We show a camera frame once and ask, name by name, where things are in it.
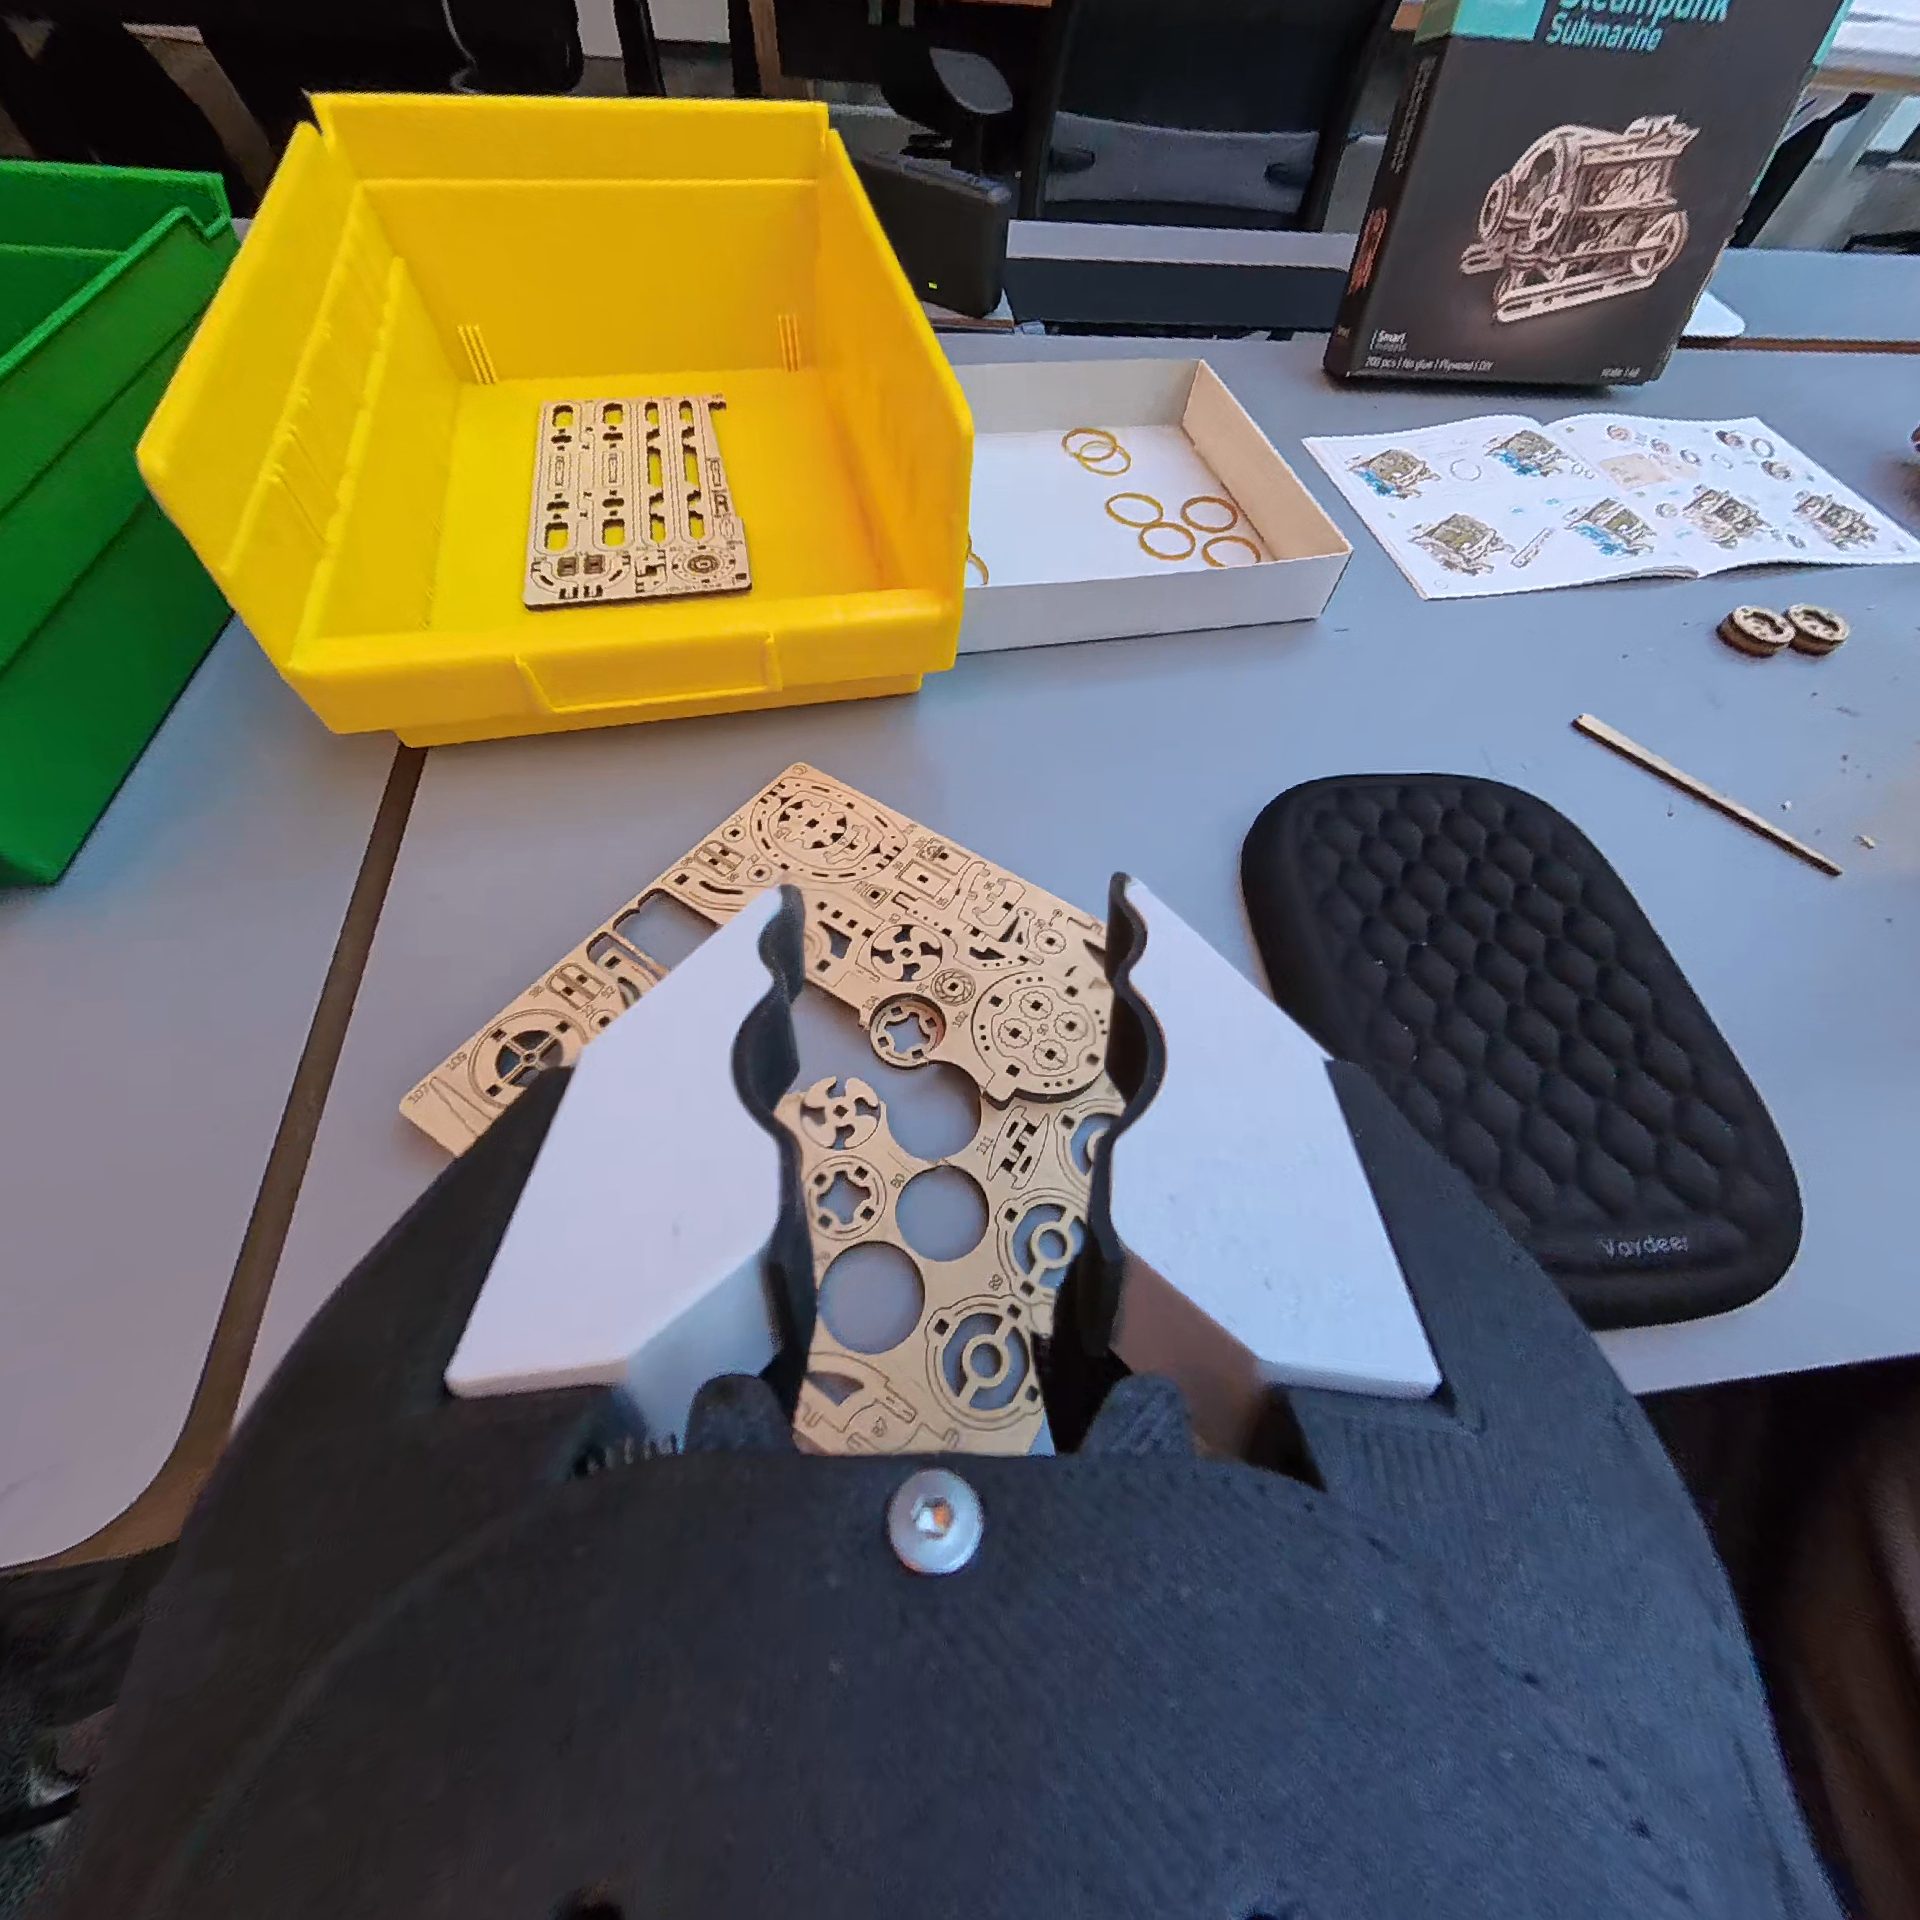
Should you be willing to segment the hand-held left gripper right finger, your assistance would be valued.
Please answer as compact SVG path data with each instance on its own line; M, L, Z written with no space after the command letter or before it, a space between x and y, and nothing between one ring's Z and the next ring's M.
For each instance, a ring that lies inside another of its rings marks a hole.
M1110 877L1087 1231L1047 1343L1047 1423L1085 1445L1118 1369L1172 1381L1243 1456L1275 1384L1426 1401L1443 1374L1328 1055L1142 880Z

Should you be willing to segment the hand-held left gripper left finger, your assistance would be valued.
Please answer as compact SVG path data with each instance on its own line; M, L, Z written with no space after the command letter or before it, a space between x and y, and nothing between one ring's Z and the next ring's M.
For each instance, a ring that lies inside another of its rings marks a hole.
M799 1150L805 903L747 900L567 1073L443 1383L460 1398L610 1384L682 1449L700 1388L774 1369L798 1404L815 1325Z

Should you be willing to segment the large wooden parts sheet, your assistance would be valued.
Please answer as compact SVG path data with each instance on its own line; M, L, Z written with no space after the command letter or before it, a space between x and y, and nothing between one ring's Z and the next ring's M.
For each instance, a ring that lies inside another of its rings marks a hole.
M815 1325L796 1436L818 1453L1051 1452L1039 1343L1087 1234L1096 1144L1123 1096L1106 1072L1104 930L1000 864L792 764L541 972L399 1103L460 1157L520 1087L667 972L634 921L669 898L722 925L763 889L805 895L805 977L862 1024L883 1064L948 1064L975 1126L914 1152L858 1072L780 1101L799 1143L814 1274L880 1245L918 1274L914 1322L877 1354Z

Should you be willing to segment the small wooden parts sheet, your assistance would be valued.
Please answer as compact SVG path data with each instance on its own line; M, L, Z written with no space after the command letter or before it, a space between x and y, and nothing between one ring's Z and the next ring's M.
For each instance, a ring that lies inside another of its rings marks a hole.
M712 423L725 405L720 393L544 405L520 578L528 608L751 586Z

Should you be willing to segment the dark model kit box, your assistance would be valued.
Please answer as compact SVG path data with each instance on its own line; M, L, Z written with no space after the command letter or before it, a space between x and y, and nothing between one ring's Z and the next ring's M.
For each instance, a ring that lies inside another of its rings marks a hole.
M1328 335L1339 380L1656 376L1835 1L1426 4Z

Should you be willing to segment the black padded wrist rest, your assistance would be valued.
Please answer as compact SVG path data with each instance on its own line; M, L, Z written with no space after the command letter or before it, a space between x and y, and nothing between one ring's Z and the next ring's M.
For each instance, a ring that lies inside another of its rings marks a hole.
M1773 1118L1639 900L1467 775L1272 797L1239 882L1275 1001L1362 1064L1591 1327L1730 1312L1804 1234Z

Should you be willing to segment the yellow plastic bin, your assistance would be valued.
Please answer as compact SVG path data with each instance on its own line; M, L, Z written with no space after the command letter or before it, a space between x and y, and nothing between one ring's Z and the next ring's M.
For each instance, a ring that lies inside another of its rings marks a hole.
M310 101L136 464L308 708L451 745L952 663L968 405L815 102ZM717 397L735 591L528 608L541 412L623 405L631 556Z

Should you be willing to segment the thin wooden stick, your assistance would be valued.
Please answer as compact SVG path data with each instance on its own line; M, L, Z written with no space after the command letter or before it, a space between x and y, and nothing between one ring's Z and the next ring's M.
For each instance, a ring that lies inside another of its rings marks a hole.
M1668 789L1682 793L1684 797L1693 800L1695 805L1700 805L1706 808L1712 808L1720 818L1740 824L1747 832L1752 832L1755 836L1775 846L1778 849L1787 852L1789 856L1797 856L1798 861L1807 864L1812 870L1823 872L1829 877L1840 877L1843 874L1843 866L1832 856L1814 849L1812 846L1804 844L1800 838L1797 838L1784 828L1778 828L1770 818L1760 815L1755 808L1742 805L1740 800L1732 800L1732 797L1724 796L1719 789L1715 789L1715 786L1700 781L1698 777L1688 775L1687 770L1682 770L1679 765L1676 765L1667 756L1643 748L1632 735L1627 735L1627 734L1619 732L1615 727L1597 720L1597 714L1576 712L1573 717L1571 727L1573 727L1573 732L1576 732L1584 737L1589 737L1591 742L1604 748L1614 756L1620 756L1623 760L1636 765L1645 775L1656 777Z

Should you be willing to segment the white cardboard tray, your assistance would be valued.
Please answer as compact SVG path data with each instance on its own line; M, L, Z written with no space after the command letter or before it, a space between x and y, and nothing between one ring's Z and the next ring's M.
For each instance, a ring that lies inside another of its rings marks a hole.
M1069 425L1180 425L1275 558L1101 583L972 584L963 655L1318 616L1354 553L1204 358L1075 358L958 369L975 437Z

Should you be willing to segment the group of yellow rubber rings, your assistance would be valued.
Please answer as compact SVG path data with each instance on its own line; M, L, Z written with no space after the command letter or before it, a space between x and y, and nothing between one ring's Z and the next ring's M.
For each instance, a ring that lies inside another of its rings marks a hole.
M1176 423L975 437L972 584L1159 578L1272 558Z

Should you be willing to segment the illustrated instruction booklet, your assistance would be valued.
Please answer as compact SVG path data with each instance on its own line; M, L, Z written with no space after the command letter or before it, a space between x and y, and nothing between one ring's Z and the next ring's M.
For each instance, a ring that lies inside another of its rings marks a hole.
M1760 417L1476 415L1304 445L1426 599L1918 558Z

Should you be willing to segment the green plastic bin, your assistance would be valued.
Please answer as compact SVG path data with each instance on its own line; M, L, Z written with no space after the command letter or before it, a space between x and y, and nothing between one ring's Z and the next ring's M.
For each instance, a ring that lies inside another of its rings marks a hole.
M2 880L54 882L229 606L136 441L236 253L211 173L2 164Z

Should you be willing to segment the black box device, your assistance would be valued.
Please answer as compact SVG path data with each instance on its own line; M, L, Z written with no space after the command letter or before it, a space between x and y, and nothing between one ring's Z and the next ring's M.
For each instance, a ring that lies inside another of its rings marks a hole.
M998 310L1018 192L903 152L852 152L852 164L917 298L968 319Z

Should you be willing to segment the black office chair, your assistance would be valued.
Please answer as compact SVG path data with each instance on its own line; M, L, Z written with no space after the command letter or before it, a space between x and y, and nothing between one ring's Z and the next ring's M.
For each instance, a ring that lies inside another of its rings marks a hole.
M1051 10L1027 220L1318 230L1394 1Z

